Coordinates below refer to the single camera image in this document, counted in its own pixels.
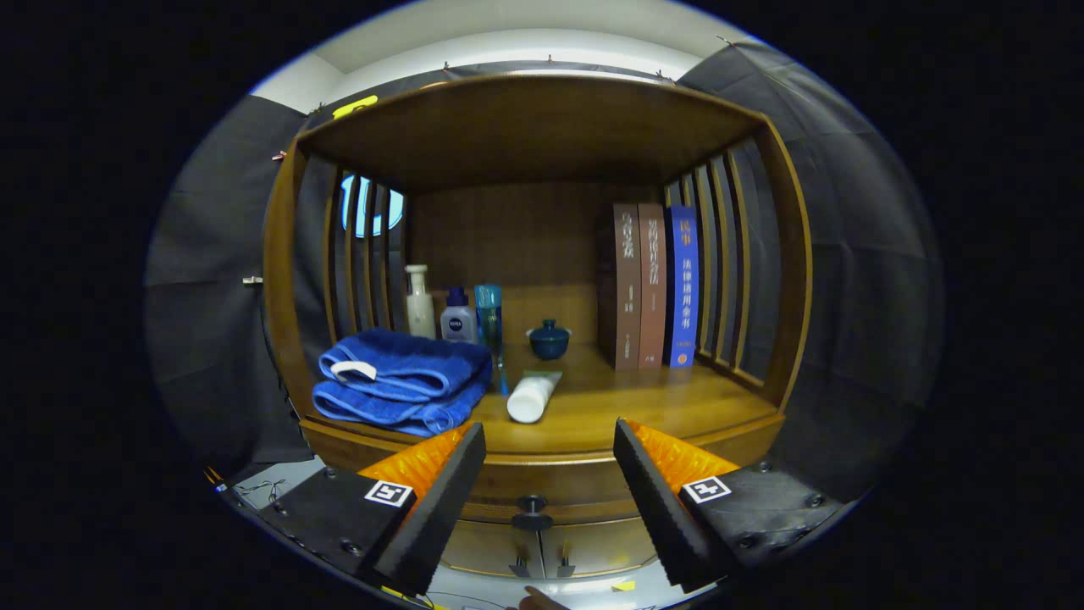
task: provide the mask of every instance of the orange gripper pad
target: orange gripper pad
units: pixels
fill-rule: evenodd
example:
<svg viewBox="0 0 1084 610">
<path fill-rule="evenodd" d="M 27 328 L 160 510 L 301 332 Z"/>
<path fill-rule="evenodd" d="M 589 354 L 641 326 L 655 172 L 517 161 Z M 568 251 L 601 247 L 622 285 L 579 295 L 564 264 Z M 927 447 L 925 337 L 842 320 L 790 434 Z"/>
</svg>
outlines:
<svg viewBox="0 0 1084 610">
<path fill-rule="evenodd" d="M 426 492 L 437 481 L 441 469 L 448 464 L 448 458 L 451 457 L 452 452 L 455 451 L 455 447 L 463 440 L 464 434 L 466 434 L 470 426 L 470 424 L 464 424 L 433 439 L 426 439 L 413 447 L 403 450 L 398 454 L 388 456 L 372 466 L 359 470 L 358 475 L 413 488 L 417 499 L 408 515 L 408 518 L 410 518 L 410 515 L 414 512 L 414 508 L 417 508 L 417 505 L 422 504 Z"/>
<path fill-rule="evenodd" d="M 651 457 L 651 462 L 655 463 L 656 468 L 659 469 L 674 495 L 678 495 L 681 486 L 686 483 L 726 475 L 738 469 L 736 464 L 681 439 L 663 434 L 631 419 L 625 421 L 640 439 L 640 443 L 644 445 L 647 455 Z"/>
</svg>

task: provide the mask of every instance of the wooden shelf top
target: wooden shelf top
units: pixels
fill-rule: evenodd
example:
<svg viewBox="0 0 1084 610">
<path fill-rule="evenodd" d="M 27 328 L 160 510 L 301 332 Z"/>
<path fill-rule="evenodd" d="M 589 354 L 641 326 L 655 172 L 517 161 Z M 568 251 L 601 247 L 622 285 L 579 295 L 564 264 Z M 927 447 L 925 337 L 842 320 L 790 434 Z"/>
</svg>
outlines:
<svg viewBox="0 0 1084 610">
<path fill-rule="evenodd" d="M 775 407 L 718 373 L 688 368 L 615 372 L 593 346 L 569 346 L 557 361 L 535 359 L 526 346 L 507 346 L 505 376 L 511 392 L 524 371 L 560 371 L 564 377 L 535 424 L 508 417 L 500 386 L 475 407 L 469 421 L 486 427 L 487 463 L 611 459 L 618 417 L 681 439 L 712 433 L 770 417 Z M 319 418 L 327 426 L 373 438 L 388 450 L 416 437 Z"/>
<path fill-rule="evenodd" d="M 764 120 L 672 83 L 508 74 L 379 100 L 304 133 L 298 146 L 408 195 L 512 182 L 658 185 Z"/>
</svg>

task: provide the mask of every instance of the person's hand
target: person's hand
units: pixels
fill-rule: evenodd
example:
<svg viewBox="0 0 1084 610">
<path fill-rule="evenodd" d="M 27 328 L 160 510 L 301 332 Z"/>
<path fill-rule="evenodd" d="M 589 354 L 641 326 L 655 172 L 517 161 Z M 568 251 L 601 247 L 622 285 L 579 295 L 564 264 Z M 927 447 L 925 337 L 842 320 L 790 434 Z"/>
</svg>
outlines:
<svg viewBox="0 0 1084 610">
<path fill-rule="evenodd" d="M 524 587 L 527 597 L 519 600 L 519 608 L 508 607 L 506 610 L 570 610 L 532 586 Z"/>
</svg>

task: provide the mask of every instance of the tube cap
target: tube cap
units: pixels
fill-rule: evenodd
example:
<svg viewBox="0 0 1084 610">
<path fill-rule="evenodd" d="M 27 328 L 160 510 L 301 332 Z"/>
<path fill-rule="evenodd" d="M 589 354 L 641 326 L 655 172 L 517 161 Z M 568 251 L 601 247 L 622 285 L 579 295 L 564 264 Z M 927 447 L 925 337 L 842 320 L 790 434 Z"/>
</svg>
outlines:
<svg viewBox="0 0 1084 610">
<path fill-rule="evenodd" d="M 508 415 L 519 424 L 534 424 L 545 411 L 545 395 L 535 387 L 516 388 L 508 397 Z"/>
</svg>

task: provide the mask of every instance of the blue towel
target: blue towel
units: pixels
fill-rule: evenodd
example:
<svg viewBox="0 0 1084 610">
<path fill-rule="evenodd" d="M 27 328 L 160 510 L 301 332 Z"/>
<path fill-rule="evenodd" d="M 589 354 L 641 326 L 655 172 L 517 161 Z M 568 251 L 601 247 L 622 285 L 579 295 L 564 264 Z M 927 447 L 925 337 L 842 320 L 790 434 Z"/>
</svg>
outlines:
<svg viewBox="0 0 1084 610">
<path fill-rule="evenodd" d="M 312 390 L 312 404 L 332 419 L 372 424 L 428 439 L 462 426 L 470 417 L 470 410 L 486 394 L 492 373 L 492 362 L 486 359 L 459 392 L 428 403 L 387 401 L 337 381 L 322 381 Z"/>
<path fill-rule="evenodd" d="M 402 333 L 373 329 L 339 341 L 320 356 L 324 377 L 338 380 L 332 365 L 367 363 L 376 378 L 343 372 L 347 387 L 378 399 L 427 403 L 455 394 L 490 361 L 489 351 L 472 343 L 434 341 Z"/>
<path fill-rule="evenodd" d="M 364 363 L 358 368 L 367 373 L 332 373 L 345 362 Z M 320 358 L 320 371 L 327 380 L 313 388 L 312 404 L 325 417 L 430 438 L 470 417 L 493 364 L 480 346 L 374 329 L 339 341 Z"/>
</svg>

